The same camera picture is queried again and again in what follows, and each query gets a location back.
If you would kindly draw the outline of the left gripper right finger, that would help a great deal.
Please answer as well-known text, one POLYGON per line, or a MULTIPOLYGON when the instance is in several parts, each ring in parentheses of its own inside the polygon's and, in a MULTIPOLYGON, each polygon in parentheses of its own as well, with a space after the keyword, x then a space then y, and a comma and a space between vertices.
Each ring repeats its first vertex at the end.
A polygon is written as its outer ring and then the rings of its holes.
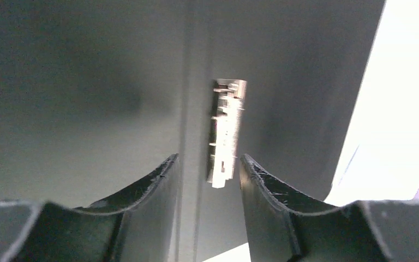
POLYGON ((240 159, 252 261, 419 261, 419 200, 314 199, 240 159))

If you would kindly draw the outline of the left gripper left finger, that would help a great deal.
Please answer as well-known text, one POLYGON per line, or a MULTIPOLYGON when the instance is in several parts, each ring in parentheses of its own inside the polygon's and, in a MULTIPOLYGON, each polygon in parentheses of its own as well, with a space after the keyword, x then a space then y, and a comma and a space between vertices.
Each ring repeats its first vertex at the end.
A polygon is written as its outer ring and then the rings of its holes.
POLYGON ((0 200, 0 261, 166 261, 179 156, 87 207, 0 200))

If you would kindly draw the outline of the red and black folder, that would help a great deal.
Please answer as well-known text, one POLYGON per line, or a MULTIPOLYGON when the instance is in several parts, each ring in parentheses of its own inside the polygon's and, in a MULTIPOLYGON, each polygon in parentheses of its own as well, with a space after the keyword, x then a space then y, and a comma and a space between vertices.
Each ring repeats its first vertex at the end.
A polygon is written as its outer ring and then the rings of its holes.
POLYGON ((327 197, 384 1, 0 1, 0 199, 77 207, 173 153, 171 261, 247 241, 206 181, 212 85, 247 82, 238 151, 327 197))

